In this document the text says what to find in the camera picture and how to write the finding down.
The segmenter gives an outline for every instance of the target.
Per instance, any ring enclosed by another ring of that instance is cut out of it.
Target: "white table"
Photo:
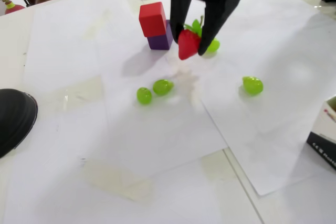
[[[321,0],[303,1],[336,19],[335,4],[321,3]],[[22,77],[35,8],[33,6],[0,17],[0,88],[24,91]],[[6,207],[6,192],[14,156],[15,151],[12,151],[0,160],[0,223]],[[319,202],[312,203],[314,194],[311,193],[314,190],[320,193],[332,191],[334,186],[324,183],[328,178],[311,178],[259,197],[229,148],[204,157],[201,162],[217,196],[223,223],[308,223],[304,211],[311,208],[314,209],[312,214],[315,219],[310,218],[310,223],[331,223],[326,218],[329,212],[316,207]]]

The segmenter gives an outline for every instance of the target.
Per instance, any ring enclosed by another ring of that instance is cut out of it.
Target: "red cube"
[[[161,2],[142,5],[139,21],[145,37],[166,34],[166,16]]]

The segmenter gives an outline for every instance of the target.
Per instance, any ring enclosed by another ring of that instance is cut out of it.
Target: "strawberry leaf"
[[[200,30],[197,31],[197,35],[200,36],[200,37],[202,37],[202,29],[200,29]]]
[[[195,19],[193,22],[193,29],[196,31],[197,34],[199,30],[201,29],[201,25],[197,19]]]
[[[186,29],[192,31],[193,33],[197,33],[197,31],[195,31],[195,29],[194,29],[192,26],[190,26],[190,25],[184,24],[184,27],[185,27]]]

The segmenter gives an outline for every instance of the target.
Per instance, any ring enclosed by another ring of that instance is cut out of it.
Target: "purple cube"
[[[166,20],[166,34],[159,35],[159,36],[153,36],[153,37],[147,37],[149,47],[152,50],[169,50],[170,46],[173,42],[173,35],[172,31],[170,29],[170,22],[169,20]]]

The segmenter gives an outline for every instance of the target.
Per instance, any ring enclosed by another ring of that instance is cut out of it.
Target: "green grape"
[[[168,94],[174,87],[174,83],[168,80],[158,80],[153,85],[153,91],[157,95]]]
[[[139,88],[136,98],[141,104],[149,104],[152,101],[152,93],[148,88]]]
[[[208,49],[206,50],[206,52],[215,52],[219,49],[220,46],[220,42],[218,41],[218,39],[214,39],[210,46],[208,47]]]
[[[243,86],[244,86],[245,91],[250,95],[259,94],[264,89],[264,85],[262,81],[252,76],[243,77]]]

